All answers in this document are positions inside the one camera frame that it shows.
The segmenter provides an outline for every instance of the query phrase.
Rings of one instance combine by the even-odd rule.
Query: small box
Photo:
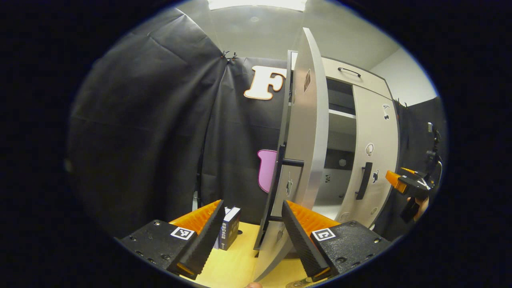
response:
[[[240,208],[233,207],[226,213],[226,216],[224,217],[221,230],[219,231],[219,236],[214,245],[215,249],[228,250],[228,248],[233,244],[234,240],[238,236],[239,223]]]
[[[231,210],[231,208],[224,207],[225,215],[227,215],[230,210]],[[215,240],[214,249],[219,248],[219,236],[217,236],[217,240]]]

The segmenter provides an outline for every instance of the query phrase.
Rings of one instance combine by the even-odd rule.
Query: human hand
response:
[[[418,213],[416,213],[416,215],[414,215],[414,222],[417,222],[418,219],[423,215],[423,213],[425,212],[426,208],[429,206],[429,198],[427,197],[425,200],[421,201],[421,200],[418,200],[418,198],[414,198],[414,200],[416,201],[416,204],[419,205],[419,209],[418,209]]]
[[[245,288],[263,288],[263,285],[258,282],[251,282]]]

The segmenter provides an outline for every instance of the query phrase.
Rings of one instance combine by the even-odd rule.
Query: screw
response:
[[[344,263],[345,261],[347,261],[347,259],[345,257],[339,257],[336,259],[336,262],[338,262],[338,263]]]

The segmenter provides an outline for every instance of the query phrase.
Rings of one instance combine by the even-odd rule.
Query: drawer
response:
[[[336,60],[322,57],[322,62],[327,78],[357,85],[391,99],[388,85],[386,85],[384,79],[360,68]]]

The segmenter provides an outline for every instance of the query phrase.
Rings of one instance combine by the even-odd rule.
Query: drawer handle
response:
[[[347,71],[350,71],[352,73],[356,73],[357,74],[357,77],[361,78],[361,74],[355,72],[355,71],[352,71],[352,70],[349,70],[347,68],[341,68],[341,67],[338,67],[338,71],[342,71],[342,70],[347,70]]]

